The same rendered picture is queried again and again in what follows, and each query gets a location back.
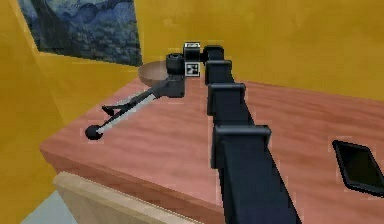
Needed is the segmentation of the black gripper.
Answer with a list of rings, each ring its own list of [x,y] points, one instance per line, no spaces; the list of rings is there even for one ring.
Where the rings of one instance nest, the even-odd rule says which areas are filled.
[[[166,56],[166,72],[167,78],[161,81],[155,90],[150,88],[116,104],[103,105],[102,110],[112,117],[102,125],[90,125],[85,130],[85,136],[89,140],[99,140],[107,130],[126,120],[156,98],[182,98],[185,95],[185,62],[182,53],[171,53]]]

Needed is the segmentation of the wooden chest of drawers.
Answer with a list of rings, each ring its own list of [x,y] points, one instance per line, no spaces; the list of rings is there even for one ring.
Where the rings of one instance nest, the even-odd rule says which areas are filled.
[[[223,224],[218,176],[210,167],[212,120],[201,79],[180,99],[160,98],[90,141],[107,116],[92,108],[40,150],[66,171],[189,216]],[[384,224],[384,198],[347,189],[335,139],[365,145],[384,172],[384,102],[249,83],[253,119],[272,130],[270,151],[303,224]]]

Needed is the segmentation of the brown bowl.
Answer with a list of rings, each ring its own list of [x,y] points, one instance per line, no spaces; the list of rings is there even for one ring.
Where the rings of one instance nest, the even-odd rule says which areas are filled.
[[[159,81],[165,80],[168,77],[166,62],[154,61],[143,64],[138,69],[138,77],[147,86],[153,86]]]

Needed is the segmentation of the blue landscape painting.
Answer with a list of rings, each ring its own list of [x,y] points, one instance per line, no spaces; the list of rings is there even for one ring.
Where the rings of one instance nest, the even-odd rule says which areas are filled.
[[[139,67],[134,0],[16,0],[45,53]]]

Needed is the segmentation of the black phone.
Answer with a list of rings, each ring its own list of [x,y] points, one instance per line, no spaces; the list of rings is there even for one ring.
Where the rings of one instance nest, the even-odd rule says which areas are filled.
[[[354,191],[384,198],[384,174],[367,146],[333,140],[344,185]]]

